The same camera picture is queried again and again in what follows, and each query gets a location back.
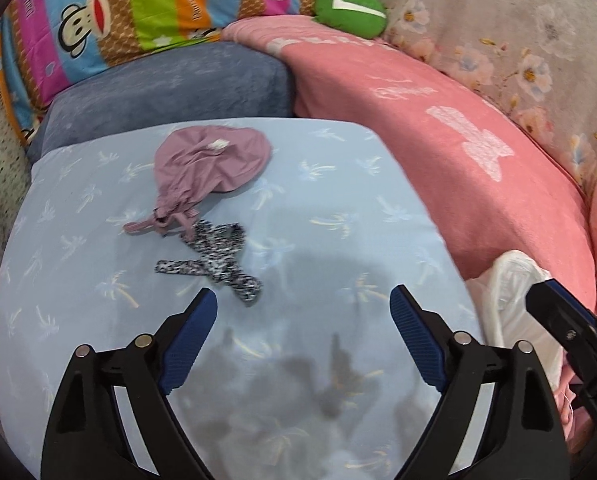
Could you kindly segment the leopard print hair band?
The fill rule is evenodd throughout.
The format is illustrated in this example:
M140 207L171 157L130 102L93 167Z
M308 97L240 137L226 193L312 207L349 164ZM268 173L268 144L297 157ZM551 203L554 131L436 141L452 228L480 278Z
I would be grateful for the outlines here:
M194 237L182 234L181 240L198 258L193 260L158 260L155 272L208 278L215 284L225 284L244 304L253 304L263 290L258 278L245 273L239 255L245 245L245 230L239 223L212 224L199 220Z

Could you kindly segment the mauve drawstring pouch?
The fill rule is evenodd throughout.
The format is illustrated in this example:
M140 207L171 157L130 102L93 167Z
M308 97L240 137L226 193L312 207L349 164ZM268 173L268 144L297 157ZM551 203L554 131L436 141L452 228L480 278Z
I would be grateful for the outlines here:
M146 219L128 222L127 233L167 233L179 226L195 238L196 206L212 193L230 193L255 179L267 166L272 146L252 128L195 126L171 133L154 155L157 199Z

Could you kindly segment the white lined trash bin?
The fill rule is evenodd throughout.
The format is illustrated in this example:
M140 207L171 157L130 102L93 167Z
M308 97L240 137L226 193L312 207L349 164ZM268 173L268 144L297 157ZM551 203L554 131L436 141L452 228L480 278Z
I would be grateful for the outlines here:
M512 348L528 341L544 367L549 385L560 385L563 353L561 345L529 312L525 296L534 284L551 274L519 250L504 252L477 278L466 281L486 344Z

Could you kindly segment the pink towel blanket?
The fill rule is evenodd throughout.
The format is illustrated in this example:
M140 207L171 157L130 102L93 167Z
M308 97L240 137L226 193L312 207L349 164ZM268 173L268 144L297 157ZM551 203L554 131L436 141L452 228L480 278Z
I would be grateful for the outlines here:
M288 65L298 116L375 132L427 206L464 278L476 278L516 249L586 307L597 304L581 192L491 104L382 41L307 16L246 18L221 37Z

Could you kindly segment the grey floral quilt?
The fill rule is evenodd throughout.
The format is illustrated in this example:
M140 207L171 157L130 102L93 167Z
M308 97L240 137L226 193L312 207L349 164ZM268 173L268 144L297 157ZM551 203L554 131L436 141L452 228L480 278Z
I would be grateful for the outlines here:
M386 42L483 96L591 190L597 0L381 1Z

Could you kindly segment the blue grey velvet cushion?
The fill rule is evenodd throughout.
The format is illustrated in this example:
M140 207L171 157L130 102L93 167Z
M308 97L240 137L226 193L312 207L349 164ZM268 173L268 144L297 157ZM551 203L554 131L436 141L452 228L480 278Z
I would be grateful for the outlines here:
M229 41L166 50L61 91L26 154L190 120L294 115L295 80L282 61Z

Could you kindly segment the green checkmark plush cushion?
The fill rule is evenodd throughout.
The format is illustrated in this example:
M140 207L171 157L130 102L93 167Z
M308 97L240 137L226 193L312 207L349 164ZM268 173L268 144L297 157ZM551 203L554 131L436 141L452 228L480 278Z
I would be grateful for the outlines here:
M380 0L315 0L314 20L364 39L379 37L387 27Z

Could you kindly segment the colourful monkey striped quilt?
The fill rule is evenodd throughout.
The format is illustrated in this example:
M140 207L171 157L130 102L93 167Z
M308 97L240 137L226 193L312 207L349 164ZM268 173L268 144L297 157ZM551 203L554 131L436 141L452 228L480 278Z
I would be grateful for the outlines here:
M314 12L315 0L11 0L0 18L0 94L29 146L63 90L149 53L217 40L251 16Z

